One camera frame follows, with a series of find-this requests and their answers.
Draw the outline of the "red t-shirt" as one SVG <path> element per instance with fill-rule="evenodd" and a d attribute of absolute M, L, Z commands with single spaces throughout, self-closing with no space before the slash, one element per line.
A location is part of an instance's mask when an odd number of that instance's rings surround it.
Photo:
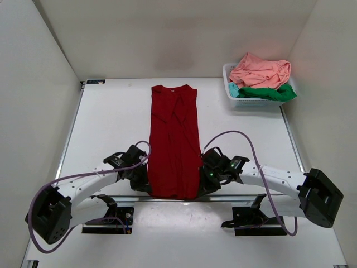
<path fill-rule="evenodd" d="M 151 88 L 148 180 L 154 197 L 197 197 L 202 162 L 196 98 L 187 84 Z"/>

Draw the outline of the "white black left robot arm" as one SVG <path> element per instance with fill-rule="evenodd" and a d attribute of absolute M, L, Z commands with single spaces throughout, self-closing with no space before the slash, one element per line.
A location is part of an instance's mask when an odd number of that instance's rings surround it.
<path fill-rule="evenodd" d="M 79 224 L 122 223 L 117 216 L 117 202 L 101 190 L 127 179 L 132 190 L 150 193 L 150 154 L 134 144 L 126 152 L 106 157 L 89 173 L 65 176 L 42 186 L 25 218 L 31 238 L 40 236 L 48 245 L 61 244 Z"/>

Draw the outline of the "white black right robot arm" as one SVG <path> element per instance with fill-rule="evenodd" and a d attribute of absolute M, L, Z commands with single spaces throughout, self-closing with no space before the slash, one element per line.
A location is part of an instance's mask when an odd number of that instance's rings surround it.
<path fill-rule="evenodd" d="M 201 157 L 199 195 L 207 195 L 229 183 L 261 186 L 266 190 L 264 204 L 250 209 L 255 223 L 264 223 L 271 215 L 305 217 L 323 228 L 334 224 L 343 193 L 319 169 L 307 173 L 257 166 L 246 157 L 229 159 L 214 147 Z"/>

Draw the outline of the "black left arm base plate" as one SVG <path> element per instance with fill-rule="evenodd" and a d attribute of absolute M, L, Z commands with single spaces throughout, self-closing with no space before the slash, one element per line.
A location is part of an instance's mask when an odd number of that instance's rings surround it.
<path fill-rule="evenodd" d="M 109 209 L 104 219 L 95 219 L 82 224 L 83 234 L 131 235 L 134 220 L 134 203 L 118 203 Z"/>

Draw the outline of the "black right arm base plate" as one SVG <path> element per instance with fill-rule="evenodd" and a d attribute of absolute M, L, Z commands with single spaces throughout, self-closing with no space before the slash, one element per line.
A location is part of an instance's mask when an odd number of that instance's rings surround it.
<path fill-rule="evenodd" d="M 268 218 L 259 209 L 232 207 L 233 219 L 221 224 L 221 228 L 232 228 L 236 237 L 286 236 L 287 233 L 275 217 Z"/>

